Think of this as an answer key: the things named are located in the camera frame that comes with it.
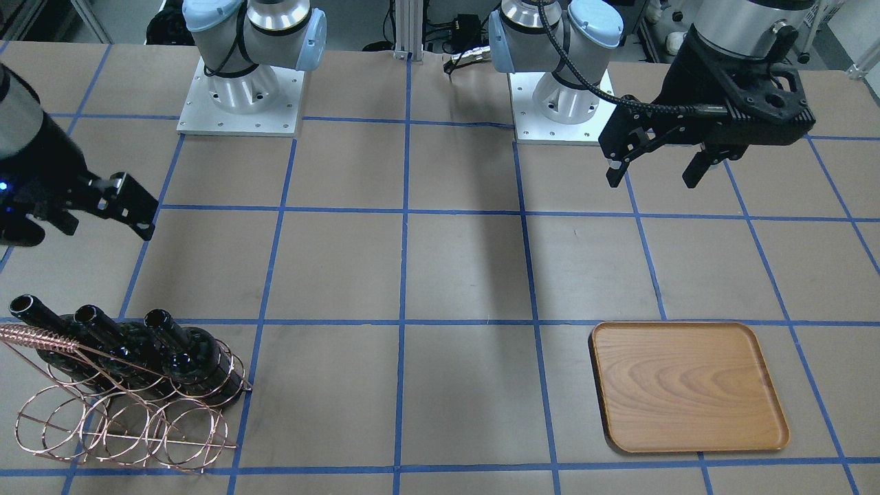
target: black bottle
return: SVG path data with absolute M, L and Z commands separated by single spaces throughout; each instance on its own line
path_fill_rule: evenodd
M 182 328 L 164 309 L 143 318 L 162 350 L 162 369 L 184 395 L 197 397 L 212 407 L 235 403 L 242 391 L 242 378 L 230 371 L 230 361 L 207 330 Z
M 85 305 L 74 314 L 74 321 L 83 325 L 100 344 L 99 351 L 129 363 L 141 366 L 155 373 L 162 373 L 159 356 L 152 345 L 149 331 L 139 323 L 124 321 L 116 323 L 104 314 L 99 307 Z M 156 400 L 174 395 L 174 387 L 168 379 L 125 363 L 99 357 L 99 364 L 114 378 L 123 380 L 128 389 L 136 391 L 148 400 Z
M 13 316 L 32 327 L 49 330 L 58 336 L 72 338 L 81 344 L 93 347 L 94 343 L 84 336 L 84 329 L 73 321 L 72 314 L 58 316 L 36 296 L 31 294 L 18 296 L 10 303 L 9 310 Z M 115 387 L 107 377 L 98 374 L 98 370 L 93 366 L 66 354 L 39 350 L 37 355 L 52 367 L 64 372 L 71 380 L 81 382 L 95 394 L 108 392 Z

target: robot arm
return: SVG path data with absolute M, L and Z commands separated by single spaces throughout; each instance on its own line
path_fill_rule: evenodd
M 83 153 L 40 107 L 27 82 L 0 64 L 0 245 L 36 246 L 46 233 L 28 215 L 67 235 L 70 210 L 112 218 L 152 237 L 158 202 L 125 173 L 102 180 Z
M 815 0 L 714 0 L 700 8 L 663 90 L 652 103 L 598 90 L 620 16 L 601 0 L 504 0 L 489 24 L 493 62 L 501 72 L 550 70 L 556 88 L 536 90 L 545 116 L 562 123 L 589 119 L 598 100 L 617 107 L 598 141 L 612 187 L 642 154 L 665 144 L 700 144 L 682 177 L 693 188 L 723 159 L 740 159 L 751 144 L 787 145 L 815 124 L 797 71 L 781 64 Z M 576 98 L 577 119 L 554 116 Z
M 207 79 L 206 94 L 192 98 L 227 114 L 273 108 L 285 84 L 273 67 L 311 71 L 324 55 L 326 16 L 309 0 L 186 0 L 183 15 Z

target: rectangular tray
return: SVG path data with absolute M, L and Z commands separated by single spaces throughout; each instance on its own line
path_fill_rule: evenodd
M 631 452 L 779 450 L 790 433 L 739 323 L 619 322 L 590 335 L 605 432 Z

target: black cable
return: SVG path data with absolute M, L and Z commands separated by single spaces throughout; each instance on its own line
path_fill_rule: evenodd
M 430 31 L 427 31 L 425 33 L 425 36 L 428 36 L 429 34 L 439 33 L 441 31 L 450 31 L 451 29 L 452 29 L 451 27 L 441 27 L 438 29 L 431 29 Z
M 575 64 L 571 61 L 571 58 L 568 57 L 568 53 L 560 46 L 559 42 L 556 40 L 556 37 L 550 31 L 550 23 L 547 20 L 546 12 L 544 11 L 544 2 L 546 0 L 538 0 L 536 2 L 538 6 L 538 14 L 540 15 L 541 25 L 544 27 L 544 33 L 547 35 L 547 38 L 550 39 L 550 43 L 553 45 L 556 52 L 559 54 L 559 57 L 565 63 L 566 67 L 571 70 L 571 73 L 575 75 L 578 82 L 583 85 L 587 90 L 591 93 L 598 96 L 600 99 L 605 100 L 609 103 L 613 103 L 614 105 L 618 105 L 621 107 L 626 107 L 631 110 L 636 110 L 639 112 L 653 112 L 656 114 L 675 114 L 675 115 L 701 115 L 708 113 L 709 115 L 716 116 L 717 113 L 708 111 L 707 109 L 701 109 L 692 105 L 654 105 L 651 103 L 641 103 L 637 100 L 624 100 L 623 98 L 618 98 L 616 96 L 612 96 L 597 86 L 591 84 L 587 79 L 581 74 L 581 72 L 575 67 Z
M 480 24 L 480 29 L 477 30 L 477 32 L 474 33 L 473 36 L 471 36 L 471 39 L 467 42 L 466 47 L 470 47 L 471 45 L 473 45 L 473 43 L 475 41 L 477 41 L 477 38 L 480 38 L 482 36 L 483 29 L 486 28 L 486 23 L 489 21 L 489 18 L 492 16 L 492 12 L 494 12 L 495 10 L 500 9 L 500 8 L 501 8 L 501 2 L 498 2 L 498 5 L 496 5 L 494 9 L 489 11 L 489 14 L 487 14 L 486 18 L 483 19 L 483 22 Z M 443 72 L 445 72 L 447 75 L 449 75 L 450 79 L 452 79 L 452 72 L 454 72 L 455 69 L 458 68 L 458 63 L 461 62 L 461 57 L 465 56 L 466 51 L 467 50 L 458 54 L 458 58 L 455 59 L 455 62 L 452 63 L 452 65 L 450 65 L 448 69 L 446 68 L 446 66 L 444 66 Z
M 385 38 L 385 41 L 394 44 L 394 41 L 388 39 L 388 32 L 385 30 L 385 27 L 388 25 L 388 19 L 391 19 L 391 28 L 392 28 L 392 38 L 397 36 L 397 29 L 394 26 L 394 0 L 388 1 L 388 10 L 385 12 L 385 18 L 382 19 L 382 37 Z
M 242 3 L 241 7 L 238 8 L 238 28 L 236 29 L 236 32 L 235 32 L 235 40 L 232 41 L 232 46 L 229 48 L 229 53 L 226 54 L 223 61 L 220 62 L 220 65 L 218 65 L 216 69 L 209 69 L 208 65 L 206 64 L 204 67 L 204 70 L 202 71 L 202 72 L 204 72 L 205 76 L 212 78 L 212 77 L 216 76 L 217 74 L 221 73 L 223 71 L 223 67 L 225 67 L 226 64 L 229 62 L 229 59 L 232 58 L 232 54 L 235 53 L 235 49 L 238 48 L 239 43 L 242 41 L 243 30 L 241 29 L 241 26 L 242 26 L 242 22 L 244 21 L 246 9 L 247 9 L 247 2 Z

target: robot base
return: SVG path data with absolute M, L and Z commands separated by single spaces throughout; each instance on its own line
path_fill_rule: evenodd
M 200 59 L 189 86 L 187 101 L 180 112 L 177 131 L 202 136 L 295 137 L 301 118 L 305 72 L 273 67 L 281 94 L 267 111 L 232 114 L 211 98 L 208 78 Z
M 593 116 L 581 124 L 563 124 L 546 118 L 532 101 L 541 72 L 518 72 L 509 74 L 510 102 L 513 105 L 513 122 L 517 128 L 517 142 L 523 144 L 576 144 L 599 146 L 599 134 L 611 118 L 614 105 L 599 101 Z M 599 83 L 602 91 L 614 94 L 611 79 L 606 71 Z

